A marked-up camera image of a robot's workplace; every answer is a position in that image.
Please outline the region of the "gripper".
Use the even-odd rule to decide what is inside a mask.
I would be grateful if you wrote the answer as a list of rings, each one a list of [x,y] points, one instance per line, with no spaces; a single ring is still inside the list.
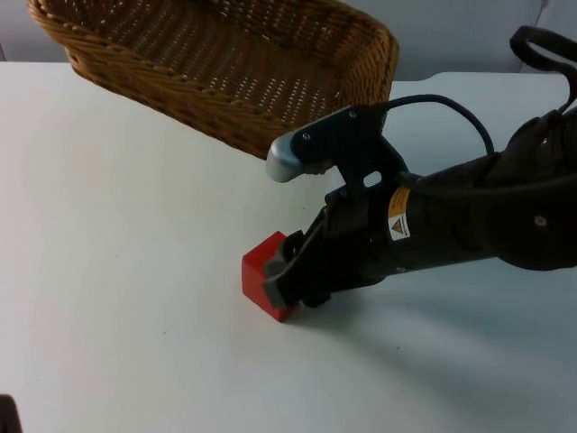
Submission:
[[[332,293],[374,285],[397,272],[385,210],[392,189],[341,187],[325,197],[311,227],[283,238],[264,264],[262,287],[271,306],[312,304]]]

